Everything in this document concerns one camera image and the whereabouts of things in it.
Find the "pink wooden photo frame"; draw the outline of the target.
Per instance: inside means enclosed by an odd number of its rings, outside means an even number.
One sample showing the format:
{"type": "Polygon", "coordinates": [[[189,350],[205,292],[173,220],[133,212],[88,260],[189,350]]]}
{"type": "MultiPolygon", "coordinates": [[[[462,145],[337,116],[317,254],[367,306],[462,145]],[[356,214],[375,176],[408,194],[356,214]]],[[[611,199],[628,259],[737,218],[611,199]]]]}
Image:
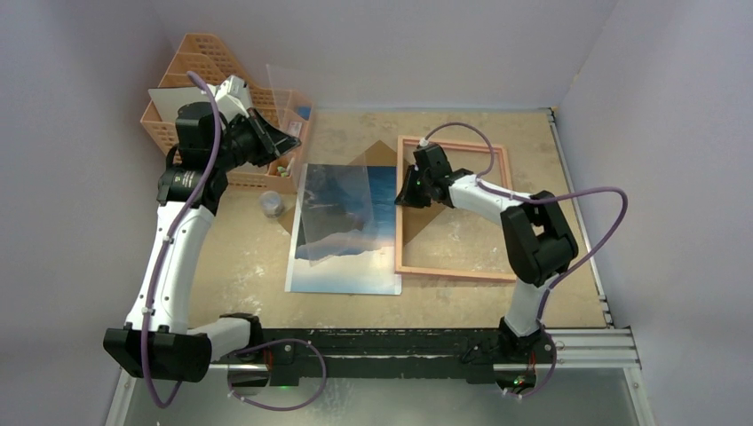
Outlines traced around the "pink wooden photo frame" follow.
{"type": "MultiPolygon", "coordinates": [[[[408,169],[408,163],[405,158],[405,148],[415,147],[418,145],[419,137],[400,135],[397,139],[397,189],[400,190],[402,184],[405,182],[405,172],[408,169]]],[[[466,152],[474,154],[487,154],[487,149],[482,145],[453,141],[447,139],[441,139],[440,143],[450,151],[466,152]]],[[[495,164],[498,168],[498,175],[500,182],[503,186],[512,187],[512,175],[509,162],[509,155],[507,149],[504,146],[494,146],[492,148],[492,158],[495,160],[495,164]]],[[[464,271],[453,269],[441,269],[430,267],[418,267],[418,266],[406,266],[403,264],[403,249],[405,245],[405,230],[404,225],[404,212],[405,209],[401,206],[397,206],[395,210],[395,272],[402,275],[421,275],[421,276],[438,276],[453,280],[482,280],[482,281],[501,281],[501,282],[514,282],[515,275],[512,272],[479,272],[479,271],[464,271]]]]}

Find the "blue mountain photo print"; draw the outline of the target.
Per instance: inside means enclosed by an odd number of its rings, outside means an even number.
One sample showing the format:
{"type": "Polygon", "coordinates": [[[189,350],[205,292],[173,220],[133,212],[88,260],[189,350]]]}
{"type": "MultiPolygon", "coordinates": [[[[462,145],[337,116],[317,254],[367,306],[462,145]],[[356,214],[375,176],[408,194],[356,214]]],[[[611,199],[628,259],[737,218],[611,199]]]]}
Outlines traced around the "blue mountain photo print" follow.
{"type": "Polygon", "coordinates": [[[402,281],[395,272],[396,169],[367,166],[378,249],[358,256],[336,256],[315,267],[295,253],[304,242],[299,228],[297,194],[285,289],[290,293],[398,296],[402,281]]]}

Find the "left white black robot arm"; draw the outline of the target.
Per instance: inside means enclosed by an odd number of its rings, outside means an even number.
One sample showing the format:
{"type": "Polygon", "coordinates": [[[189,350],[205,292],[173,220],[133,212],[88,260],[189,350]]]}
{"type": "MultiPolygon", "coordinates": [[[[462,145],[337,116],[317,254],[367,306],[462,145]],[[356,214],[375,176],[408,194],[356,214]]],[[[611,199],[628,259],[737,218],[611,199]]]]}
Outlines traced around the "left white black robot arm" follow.
{"type": "Polygon", "coordinates": [[[256,108],[213,110],[208,101],[182,106],[177,143],[158,181],[154,245],[138,297],[121,327],[109,328],[104,350],[131,376],[197,383],[210,363],[232,352],[241,362],[262,357],[265,339],[251,314],[226,314],[188,326],[191,287],[202,245],[218,213],[231,170],[266,166],[301,144],[256,108]]]}

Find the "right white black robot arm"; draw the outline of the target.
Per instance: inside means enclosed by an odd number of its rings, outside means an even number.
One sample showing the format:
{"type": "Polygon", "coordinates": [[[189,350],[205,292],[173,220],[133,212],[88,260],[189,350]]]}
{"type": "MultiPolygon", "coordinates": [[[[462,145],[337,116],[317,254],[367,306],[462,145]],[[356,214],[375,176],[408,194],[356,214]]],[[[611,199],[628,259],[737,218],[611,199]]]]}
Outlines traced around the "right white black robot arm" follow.
{"type": "Polygon", "coordinates": [[[444,149],[421,141],[413,152],[395,203],[423,209],[442,204],[485,218],[501,228],[515,276],[511,306],[501,318],[498,348],[519,361],[543,341],[543,310],[551,285],[563,277],[579,248],[552,193],[519,193],[489,184],[468,169],[453,169],[444,149]]]}

